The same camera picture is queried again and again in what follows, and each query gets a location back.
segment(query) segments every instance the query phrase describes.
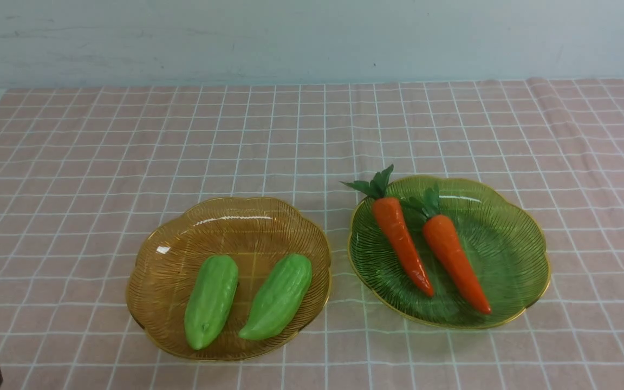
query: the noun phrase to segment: toy vegetable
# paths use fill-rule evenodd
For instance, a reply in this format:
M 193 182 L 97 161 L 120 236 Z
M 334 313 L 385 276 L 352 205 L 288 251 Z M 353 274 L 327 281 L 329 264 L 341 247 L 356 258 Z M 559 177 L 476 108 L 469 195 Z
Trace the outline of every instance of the toy vegetable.
M 386 190 L 389 185 L 389 175 L 394 170 L 394 165 L 389 165 L 386 170 L 377 172 L 369 181 L 356 180 L 353 183 L 343 183 L 354 190 L 360 191 L 374 199 L 372 202 L 372 216 L 377 222 L 384 236 L 387 237 L 392 249 L 404 267 L 404 271 L 413 281 L 413 284 L 428 296 L 433 296 L 435 291 L 425 266 L 418 255 L 411 234 L 406 227 L 404 213 L 401 210 L 401 202 L 397 198 L 387 197 Z
M 184 335 L 191 348 L 206 348 L 223 330 L 238 274 L 235 260 L 227 255 L 213 255 L 201 265 L 184 313 Z
M 240 338 L 263 340 L 279 335 L 293 320 L 312 283 L 312 263 L 291 253 L 271 270 L 252 301 L 250 316 Z
M 480 313 L 490 314 L 488 298 L 461 247 L 454 223 L 448 216 L 440 214 L 438 185 L 425 191 L 423 202 L 410 198 L 404 205 L 427 218 L 423 225 L 423 237 L 456 284 L 461 296 Z

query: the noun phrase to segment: carrot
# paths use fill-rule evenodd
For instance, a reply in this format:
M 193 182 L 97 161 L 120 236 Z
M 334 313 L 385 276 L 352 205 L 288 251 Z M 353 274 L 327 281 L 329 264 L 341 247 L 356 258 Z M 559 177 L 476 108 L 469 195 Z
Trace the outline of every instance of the carrot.
M 425 266 L 413 244 L 411 234 L 408 232 L 404 212 L 401 210 L 401 202 L 397 198 L 386 196 L 389 175 L 393 170 L 394 165 L 389 165 L 386 170 L 377 172 L 369 182 L 356 180 L 353 183 L 342 183 L 374 199 L 372 217 L 396 252 L 399 263 L 413 284 L 428 296 L 433 296 L 435 290 L 430 279 L 428 279 Z
M 485 296 L 478 277 L 461 247 L 456 227 L 448 216 L 440 214 L 438 186 L 435 185 L 435 188 L 428 188 L 425 191 L 422 203 L 416 198 L 410 198 L 409 202 L 404 202 L 403 205 L 418 210 L 427 218 L 422 229 L 423 237 L 435 257 L 446 269 L 465 301 L 480 313 L 489 315 L 491 309 L 488 297 Z

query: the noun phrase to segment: scalloped plate rim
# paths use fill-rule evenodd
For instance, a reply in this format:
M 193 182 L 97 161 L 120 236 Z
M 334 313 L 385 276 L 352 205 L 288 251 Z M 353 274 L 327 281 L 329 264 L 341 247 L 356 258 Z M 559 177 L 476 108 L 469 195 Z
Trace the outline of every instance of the scalloped plate rim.
M 305 220 L 305 222 L 309 222 L 315 229 L 319 230 L 319 232 L 322 233 L 322 237 L 324 237 L 324 241 L 327 243 L 327 254 L 329 254 L 329 256 L 328 256 L 329 257 L 329 266 L 326 268 L 327 275 L 329 276 L 329 287 L 327 288 L 327 293 L 326 293 L 326 296 L 324 297 L 324 304 L 322 305 L 322 308 L 320 309 L 319 313 L 317 313 L 317 315 L 315 315 L 312 319 L 310 319 L 309 323 L 307 323 L 304 326 L 302 326 L 302 328 L 294 331 L 287 339 L 285 339 L 284 341 L 279 343 L 274 348 L 271 348 L 270 350 L 264 351 L 262 353 L 258 353 L 256 355 L 251 355 L 251 356 L 248 356 L 248 357 L 243 357 L 243 358 L 238 358 L 238 359 L 194 359 L 192 357 L 187 357 L 187 356 L 184 356 L 184 355 L 179 355 L 179 354 L 176 355 L 173 352 L 163 348 L 163 346 L 160 343 L 158 343 L 158 341 L 155 338 L 153 338 L 153 336 L 151 336 L 151 334 L 146 330 L 146 328 L 144 328 L 143 324 L 141 324 L 139 322 L 139 320 L 137 319 L 137 317 L 134 315 L 134 313 L 132 312 L 132 309 L 131 309 L 131 305 L 129 304 L 129 285 L 131 284 L 132 279 L 137 277 L 136 276 L 136 272 L 137 272 L 137 268 L 139 267 L 139 259 L 140 259 L 139 254 L 141 252 L 143 252 L 144 250 L 146 250 L 146 246 L 148 245 L 148 242 L 151 241 L 151 239 L 153 239 L 153 236 L 158 233 L 158 230 L 163 229 L 163 227 L 166 227 L 169 224 L 176 224 L 179 220 L 188 218 L 188 213 L 191 212 L 192 210 L 195 210 L 196 208 L 204 207 L 204 205 L 206 205 L 208 203 L 222 202 L 223 200 L 226 200 L 226 199 L 229 199 L 229 200 L 241 200 L 242 202 L 245 202 L 245 203 L 253 202 L 254 200 L 265 199 L 265 200 L 272 200 L 273 202 L 281 203 L 282 205 L 285 205 L 285 207 L 289 207 L 291 210 L 293 210 L 295 215 L 297 215 L 297 218 L 300 218 L 301 220 Z M 136 261 L 134 262 L 134 268 L 132 269 L 132 272 L 129 275 L 129 279 L 127 279 L 127 286 L 124 288 L 125 306 L 128 309 L 129 315 L 131 315 L 131 317 L 134 320 L 134 322 L 136 322 L 137 325 L 139 325 L 139 327 L 141 328 L 141 330 L 144 331 L 144 335 L 146 335 L 147 338 L 154 345 L 156 345 L 156 347 L 158 347 L 160 350 L 163 350 L 165 353 L 169 353 L 170 355 L 177 356 L 178 358 L 183 358 L 183 359 L 187 359 L 187 360 L 191 360 L 191 361 L 218 362 L 218 361 L 243 361 L 243 360 L 250 360 L 250 359 L 253 359 L 253 358 L 258 358 L 258 357 L 263 356 L 263 355 L 267 355 L 269 353 L 275 352 L 276 350 L 282 348 L 285 344 L 289 343 L 290 340 L 296 338 L 296 336 L 299 335 L 300 331 L 302 331 L 306 326 L 308 326 L 310 323 L 312 323 L 312 321 L 314 321 L 322 313 L 322 311 L 324 311 L 324 307 L 326 307 L 327 303 L 329 303 L 329 298 L 331 297 L 331 294 L 332 294 L 332 280 L 333 280 L 332 259 L 333 259 L 332 245 L 329 242 L 329 237 L 327 237 L 327 234 L 324 232 L 324 229 L 319 227 L 319 225 L 317 225 L 313 220 L 305 217 L 305 215 L 303 215 L 302 212 L 300 212 L 300 210 L 298 210 L 296 207 L 294 207 L 290 203 L 285 202 L 285 200 L 280 200 L 279 198 L 274 198 L 274 197 L 252 197 L 252 198 L 218 197 L 218 198 L 210 198 L 210 199 L 204 200 L 203 202 L 197 203 L 196 205 L 193 205 L 193 206 L 189 207 L 185 212 L 181 213 L 177 217 L 175 217 L 175 218 L 173 218 L 171 220 L 168 220 L 164 224 L 159 225 L 159 227 L 156 227 L 153 230 L 153 232 L 151 232 L 151 234 L 149 234 L 146 237 L 146 239 L 144 239 L 144 241 L 141 243 L 141 247 L 139 247 L 139 250 L 136 252 Z
M 497 194 L 497 196 L 500 197 L 502 202 L 504 204 L 506 204 L 507 206 L 513 207 L 513 208 L 518 209 L 518 210 L 521 210 L 536 225 L 536 228 L 538 229 L 538 232 L 541 235 L 541 238 L 543 239 L 544 257 L 545 257 L 545 264 L 548 267 L 548 277 L 547 277 L 547 281 L 545 282 L 545 287 L 542 289 L 541 293 L 531 303 L 529 303 L 526 306 L 524 306 L 520 311 L 518 311 L 517 313 L 513 314 L 512 316 L 510 316 L 510 318 L 507 318 L 505 320 L 499 321 L 497 323 L 493 323 L 493 324 L 489 324 L 489 325 L 485 325 L 485 326 L 454 326 L 454 325 L 447 325 L 447 324 L 443 324 L 443 323 L 434 323 L 434 322 L 431 322 L 431 321 L 425 321 L 425 320 L 420 319 L 418 317 L 414 317 L 414 316 L 411 316 L 409 314 L 406 314 L 403 311 L 401 311 L 401 310 L 395 308 L 394 306 L 392 306 L 391 304 L 389 304 L 387 301 L 385 301 L 384 298 L 382 298 L 374 290 L 374 288 L 369 286 L 369 284 L 367 284 L 367 281 L 361 276 L 360 272 L 356 268 L 355 263 L 353 262 L 353 256 L 351 254 L 351 240 L 353 238 L 353 221 L 355 220 L 356 213 L 360 209 L 362 203 L 366 202 L 367 198 L 369 198 L 369 197 L 364 197 L 356 205 L 356 207 L 353 210 L 353 213 L 351 214 L 350 227 L 349 227 L 349 232 L 348 232 L 348 240 L 347 240 L 347 245 L 346 245 L 346 255 L 348 257 L 348 262 L 351 264 L 351 267 L 352 267 L 353 271 L 357 275 L 357 278 L 361 280 L 362 284 L 364 284 L 367 287 L 367 289 L 369 289 L 369 291 L 372 291 L 372 294 L 374 294 L 374 296 L 377 299 L 379 299 L 379 301 L 381 301 L 381 303 L 383 303 L 389 309 L 391 309 L 393 311 L 396 311 L 396 313 L 398 313 L 399 315 L 403 316 L 404 318 L 406 318 L 408 320 L 411 320 L 413 322 L 416 322 L 416 323 L 420 323 L 422 325 L 434 326 L 436 328 L 455 329 L 455 330 L 483 330 L 483 329 L 497 328 L 498 326 L 503 326 L 503 325 L 505 325 L 507 323 L 510 323 L 510 322 L 514 321 L 515 319 L 520 317 L 523 313 L 525 313 L 525 311 L 528 308 L 533 306 L 533 304 L 537 303 L 541 299 L 542 296 L 544 296 L 545 292 L 548 291 L 548 287 L 550 287 L 550 281 L 551 281 L 552 275 L 553 275 L 553 269 L 552 269 L 552 266 L 550 264 L 550 257 L 548 257 L 548 243 L 547 243 L 547 241 L 545 241 L 545 234 L 543 232 L 543 229 L 538 224 L 538 222 L 531 216 L 531 214 L 529 214 L 529 212 L 527 212 L 527 210 L 525 210 L 525 209 L 523 209 L 521 207 L 518 207 L 518 205 L 515 205 L 515 203 L 512 203 L 509 200 L 507 200 L 507 198 L 503 197 L 501 193 L 497 192 L 495 190 L 495 188 L 490 187 L 490 185 L 487 185 L 485 183 L 481 183 L 481 182 L 476 181 L 476 180 L 471 180 L 471 179 L 468 179 L 468 178 L 441 178 L 440 176 L 433 176 L 433 175 L 409 175 L 409 176 L 405 176 L 403 178 L 398 178 L 397 180 L 392 181 L 389 185 L 392 185 L 394 183 L 398 183 L 398 182 L 401 182 L 401 181 L 404 181 L 404 180 L 409 180 L 409 179 L 412 179 L 412 178 L 428 178 L 428 179 L 431 179 L 431 180 L 436 180 L 438 182 L 444 182 L 444 181 L 464 181 L 464 182 L 480 185 L 481 187 L 485 187 L 488 190 L 493 191 L 493 193 Z

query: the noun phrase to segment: carrot leaves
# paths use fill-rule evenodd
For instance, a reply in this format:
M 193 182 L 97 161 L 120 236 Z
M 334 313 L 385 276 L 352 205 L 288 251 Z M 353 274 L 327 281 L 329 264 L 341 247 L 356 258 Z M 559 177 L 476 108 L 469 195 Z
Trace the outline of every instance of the carrot leaves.
M 373 199 L 384 198 L 387 194 L 387 187 L 389 185 L 389 176 L 394 171 L 394 165 L 389 165 L 386 170 L 377 172 L 374 178 L 367 181 L 355 180 L 353 183 L 341 182 L 348 187 L 353 188 L 356 191 L 362 192 L 368 197 Z
M 440 214 L 440 195 L 437 183 L 434 187 L 427 188 L 422 198 L 409 197 L 408 199 L 402 199 L 401 205 L 419 212 L 427 219 L 431 219 L 435 217 L 435 215 Z

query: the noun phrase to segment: pink checkered tablecloth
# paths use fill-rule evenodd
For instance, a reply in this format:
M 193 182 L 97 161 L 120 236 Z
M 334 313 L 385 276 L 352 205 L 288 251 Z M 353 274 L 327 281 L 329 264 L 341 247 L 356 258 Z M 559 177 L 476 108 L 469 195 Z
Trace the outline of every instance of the pink checkered tablecloth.
M 490 331 L 406 322 L 346 259 L 389 163 L 499 190 L 545 229 L 552 284 Z M 160 352 L 124 287 L 139 244 L 211 197 L 268 195 L 326 230 L 334 291 L 275 353 Z M 8 390 L 624 390 L 624 79 L 13 89 L 0 101 L 0 365 Z

